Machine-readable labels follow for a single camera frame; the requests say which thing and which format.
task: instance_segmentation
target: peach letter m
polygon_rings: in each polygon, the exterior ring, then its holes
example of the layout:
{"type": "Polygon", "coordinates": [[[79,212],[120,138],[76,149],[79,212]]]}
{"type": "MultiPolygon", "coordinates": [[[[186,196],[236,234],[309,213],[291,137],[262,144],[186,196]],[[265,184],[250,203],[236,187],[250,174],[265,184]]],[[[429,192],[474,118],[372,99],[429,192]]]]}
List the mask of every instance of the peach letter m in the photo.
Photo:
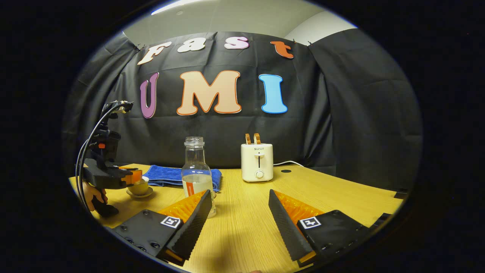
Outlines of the peach letter m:
{"type": "Polygon", "coordinates": [[[236,81],[240,74],[237,71],[221,71],[214,82],[209,85],[199,71],[185,72],[180,75],[184,80],[182,105],[177,109],[181,116],[193,115],[198,108],[194,105],[194,97],[199,102],[202,111],[207,113],[212,106],[216,96],[218,103],[214,111],[220,114],[233,114],[241,111],[236,93],[236,81]]]}

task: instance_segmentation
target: white toaster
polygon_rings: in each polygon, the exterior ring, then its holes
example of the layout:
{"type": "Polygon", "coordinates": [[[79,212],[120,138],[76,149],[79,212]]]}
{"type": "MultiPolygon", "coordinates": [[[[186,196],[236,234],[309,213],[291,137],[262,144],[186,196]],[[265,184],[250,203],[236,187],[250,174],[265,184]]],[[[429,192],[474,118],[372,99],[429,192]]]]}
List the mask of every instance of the white toaster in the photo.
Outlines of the white toaster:
{"type": "Polygon", "coordinates": [[[246,182],[269,181],[273,178],[272,144],[242,144],[241,172],[246,182]]]}

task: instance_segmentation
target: water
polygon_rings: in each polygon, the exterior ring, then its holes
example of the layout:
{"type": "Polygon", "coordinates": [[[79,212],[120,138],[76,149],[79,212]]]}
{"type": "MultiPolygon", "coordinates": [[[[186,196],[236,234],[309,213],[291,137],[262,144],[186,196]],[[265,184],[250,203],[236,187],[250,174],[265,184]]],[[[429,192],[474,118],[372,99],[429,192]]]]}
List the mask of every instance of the water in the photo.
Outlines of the water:
{"type": "Polygon", "coordinates": [[[215,215],[215,204],[214,204],[214,189],[212,188],[212,177],[207,174],[189,174],[182,177],[183,190],[185,197],[189,197],[207,189],[210,190],[210,198],[212,199],[212,208],[210,209],[207,218],[211,218],[215,215]]]}

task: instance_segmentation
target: teacup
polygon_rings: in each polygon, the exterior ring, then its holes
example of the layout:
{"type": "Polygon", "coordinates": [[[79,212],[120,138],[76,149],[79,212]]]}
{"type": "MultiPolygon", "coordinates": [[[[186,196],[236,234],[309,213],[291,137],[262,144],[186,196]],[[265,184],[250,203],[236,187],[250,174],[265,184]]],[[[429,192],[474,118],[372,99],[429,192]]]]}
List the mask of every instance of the teacup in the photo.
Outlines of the teacup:
{"type": "Polygon", "coordinates": [[[134,195],[144,195],[148,191],[148,177],[143,176],[138,182],[135,182],[133,186],[128,187],[128,190],[134,195]]]}

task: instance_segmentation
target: blue towel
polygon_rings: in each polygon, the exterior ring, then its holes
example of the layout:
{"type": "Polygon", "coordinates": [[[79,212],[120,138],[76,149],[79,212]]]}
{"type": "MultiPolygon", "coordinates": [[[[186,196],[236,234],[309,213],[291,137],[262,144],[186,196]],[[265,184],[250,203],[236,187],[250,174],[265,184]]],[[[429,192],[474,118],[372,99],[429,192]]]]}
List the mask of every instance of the blue towel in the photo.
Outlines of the blue towel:
{"type": "MultiPolygon", "coordinates": [[[[179,168],[167,168],[156,165],[150,166],[148,171],[143,175],[148,177],[150,186],[164,187],[166,185],[182,186],[182,174],[179,168]]],[[[219,192],[222,173],[218,169],[212,169],[212,186],[215,192],[219,192]]]]}

